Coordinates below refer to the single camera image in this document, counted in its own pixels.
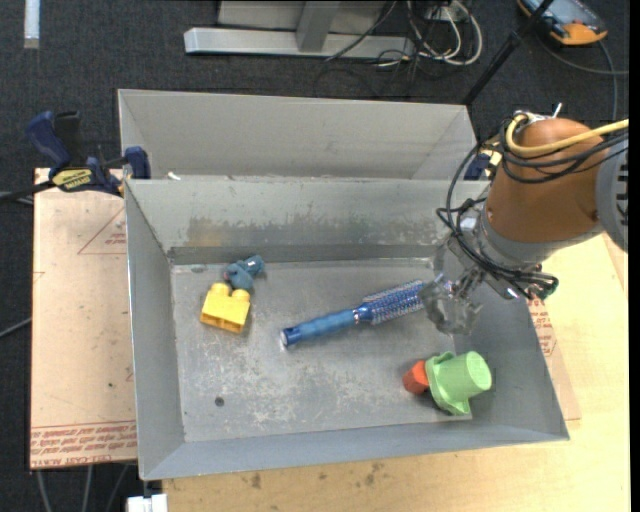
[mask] gray bin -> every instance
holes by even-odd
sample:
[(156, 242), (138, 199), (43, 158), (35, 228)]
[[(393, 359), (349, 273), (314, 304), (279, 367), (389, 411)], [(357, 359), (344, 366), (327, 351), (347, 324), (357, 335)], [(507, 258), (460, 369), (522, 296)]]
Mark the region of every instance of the gray bin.
[[(379, 156), (370, 168), (373, 175), (367, 175), (357, 158), (358, 144), (367, 141), (349, 126), (353, 116), (373, 119), (380, 112), (412, 110), (405, 104), (297, 101), (120, 93), (121, 113), (126, 111), (123, 148), (143, 145), (155, 177), (129, 180), (125, 194), (141, 477), (566, 439), (526, 302), (505, 301), (489, 288), (477, 291), (484, 308), (469, 336), (445, 336), (417, 312), (295, 349), (281, 347), (284, 327), (357, 306), (365, 295), (406, 281), (433, 279), (430, 256), (446, 233), (434, 210), (443, 204), (448, 177), (464, 157), (454, 149), (472, 145), (464, 109), (412, 105), (422, 115), (448, 114), (450, 122), (422, 117), (424, 126), (407, 126), (404, 132), (397, 132), (401, 124), (393, 118), (379, 122), (372, 128), (382, 137), (379, 145), (386, 140), (382, 124), (409, 149), (398, 155), (397, 144), (389, 146), (390, 157)], [(254, 123), (213, 121), (236, 119), (230, 112), (242, 113), (246, 105), (271, 115)], [(275, 137), (265, 153), (269, 124), (277, 132), (284, 122), (279, 114), (286, 118), (297, 108), (303, 112), (294, 117), (313, 119), (310, 132), (323, 115), (331, 118), (341, 144), (352, 151), (337, 156), (326, 147), (305, 151)], [(344, 115), (342, 122), (333, 118), (336, 112)], [(159, 125), (162, 116), (174, 121)], [(224, 133), (227, 147), (243, 144), (246, 150), (216, 158), (212, 146), (218, 142), (203, 144), (207, 118), (212, 138)], [(194, 131), (188, 132), (191, 125)], [(427, 140), (422, 153), (412, 146), (416, 129)], [(316, 135), (328, 136), (321, 130)], [(170, 140), (176, 153), (190, 156), (176, 160), (167, 147)], [(429, 146), (429, 140), (439, 142)], [(447, 148), (448, 157), (429, 176), (432, 168), (425, 162)], [(257, 175), (260, 155), (269, 169), (263, 174), (275, 174), (281, 166), (280, 176)], [(331, 176), (322, 177), (327, 167)], [(161, 179), (169, 171), (182, 179)], [(454, 201), (477, 196), (485, 185), (461, 183)], [(221, 280), (224, 267), (253, 254), (264, 258), (266, 272), (255, 279), (242, 333), (201, 323), (206, 293)], [(472, 399), (471, 415), (449, 416), (430, 396), (404, 390), (402, 375), (416, 360), (471, 349), (486, 358), (494, 380), (490, 391)]]

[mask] green plastic cup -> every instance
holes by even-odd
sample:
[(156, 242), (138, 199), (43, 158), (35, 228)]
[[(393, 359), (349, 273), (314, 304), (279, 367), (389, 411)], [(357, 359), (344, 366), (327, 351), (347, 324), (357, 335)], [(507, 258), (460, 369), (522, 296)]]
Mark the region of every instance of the green plastic cup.
[(438, 407), (454, 415), (471, 411), (469, 399), (491, 388), (491, 370), (475, 351), (445, 352), (426, 364), (429, 389)]

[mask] bin floor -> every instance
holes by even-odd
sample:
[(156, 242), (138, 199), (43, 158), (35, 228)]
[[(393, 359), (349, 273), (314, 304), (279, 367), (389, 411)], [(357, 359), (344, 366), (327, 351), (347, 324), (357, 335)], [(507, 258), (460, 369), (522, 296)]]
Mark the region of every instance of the bin floor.
[(266, 262), (254, 280), (240, 334), (200, 322), (223, 265), (176, 265), (172, 293), (185, 440), (209, 441), (469, 419), (416, 397), (402, 375), (418, 359), (450, 350), (424, 311), (362, 324), (290, 349), (281, 329), (358, 306), (366, 295), (430, 281), (426, 260)]

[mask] table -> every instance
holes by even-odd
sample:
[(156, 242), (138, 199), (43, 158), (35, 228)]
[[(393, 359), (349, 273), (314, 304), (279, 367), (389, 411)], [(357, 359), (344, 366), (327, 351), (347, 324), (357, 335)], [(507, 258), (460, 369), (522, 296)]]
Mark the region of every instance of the table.
[(545, 264), (582, 411), (571, 439), (398, 459), (165, 480), (171, 512), (629, 510), (626, 255), (605, 236)]

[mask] brush bristles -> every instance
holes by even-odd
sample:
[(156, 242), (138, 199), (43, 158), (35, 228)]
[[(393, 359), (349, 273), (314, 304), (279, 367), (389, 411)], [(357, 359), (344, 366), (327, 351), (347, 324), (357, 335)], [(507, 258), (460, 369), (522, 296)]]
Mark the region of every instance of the brush bristles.
[(420, 280), (411, 281), (365, 297), (363, 306), (372, 315), (371, 324), (378, 325), (423, 309), (424, 303), (418, 293), (424, 285)]

